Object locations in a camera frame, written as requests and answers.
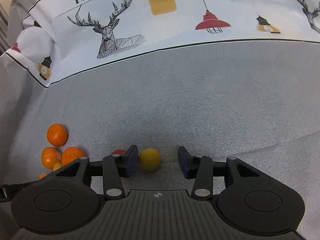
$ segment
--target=silver screw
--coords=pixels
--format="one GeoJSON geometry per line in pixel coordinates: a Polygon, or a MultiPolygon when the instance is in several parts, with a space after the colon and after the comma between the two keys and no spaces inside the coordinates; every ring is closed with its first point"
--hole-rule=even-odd
{"type": "Polygon", "coordinates": [[[106,194],[110,197],[118,197],[122,194],[122,190],[118,188],[111,188],[106,191],[106,194]]]}
{"type": "Polygon", "coordinates": [[[199,188],[195,190],[195,195],[198,197],[207,197],[210,195],[210,191],[207,190],[206,188],[199,188]]]}

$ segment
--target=small yellow object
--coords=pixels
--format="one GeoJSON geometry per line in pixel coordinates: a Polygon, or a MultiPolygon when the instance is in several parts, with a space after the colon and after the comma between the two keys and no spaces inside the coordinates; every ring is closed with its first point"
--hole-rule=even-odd
{"type": "Polygon", "coordinates": [[[154,148],[148,148],[139,154],[138,165],[145,171],[155,171],[161,165],[161,154],[154,148]]]}
{"type": "Polygon", "coordinates": [[[56,163],[53,165],[53,171],[56,171],[57,169],[60,169],[61,167],[62,167],[61,162],[56,162],[56,163]]]}

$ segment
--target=lamp shade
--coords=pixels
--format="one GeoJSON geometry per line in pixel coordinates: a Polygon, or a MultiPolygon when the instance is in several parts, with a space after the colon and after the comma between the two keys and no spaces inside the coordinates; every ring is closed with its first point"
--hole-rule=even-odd
{"type": "Polygon", "coordinates": [[[209,29],[209,28],[224,28],[231,27],[229,23],[219,20],[214,14],[207,11],[203,16],[203,22],[196,26],[196,30],[209,29]]]}

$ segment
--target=deer print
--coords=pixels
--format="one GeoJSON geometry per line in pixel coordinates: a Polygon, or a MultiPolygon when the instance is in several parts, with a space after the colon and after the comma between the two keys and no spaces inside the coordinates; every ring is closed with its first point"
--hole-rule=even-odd
{"type": "Polygon", "coordinates": [[[104,58],[110,56],[111,54],[119,53],[131,49],[133,47],[139,46],[140,44],[146,41],[145,37],[142,35],[116,39],[113,34],[113,29],[119,24],[120,21],[120,19],[118,19],[118,16],[122,14],[125,10],[127,10],[131,3],[132,0],[123,0],[120,9],[115,5],[115,3],[112,3],[115,11],[112,13],[111,16],[109,16],[110,21],[108,25],[105,26],[101,25],[98,20],[92,20],[90,12],[88,13],[87,22],[84,19],[81,20],[79,16],[81,5],[76,13],[76,20],[72,20],[69,16],[68,19],[70,22],[80,27],[93,27],[94,32],[100,33],[102,35],[102,41],[97,58],[104,58]]]}
{"type": "Polygon", "coordinates": [[[319,6],[315,8],[313,12],[309,11],[308,5],[306,4],[305,0],[297,0],[297,1],[303,6],[302,11],[306,15],[308,22],[310,24],[310,27],[314,29],[316,32],[320,33],[320,28],[318,28],[313,22],[313,19],[316,18],[318,16],[318,12],[320,12],[320,1],[318,1],[319,6]]]}

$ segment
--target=red pendant lamp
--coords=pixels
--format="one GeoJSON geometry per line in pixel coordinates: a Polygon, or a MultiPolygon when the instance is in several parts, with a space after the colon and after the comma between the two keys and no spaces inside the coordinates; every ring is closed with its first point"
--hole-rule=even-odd
{"type": "Polygon", "coordinates": [[[207,29],[209,33],[222,33],[222,28],[231,27],[231,25],[225,21],[219,20],[212,12],[207,8],[203,0],[204,6],[207,12],[203,16],[203,21],[196,26],[196,30],[207,29]]]}

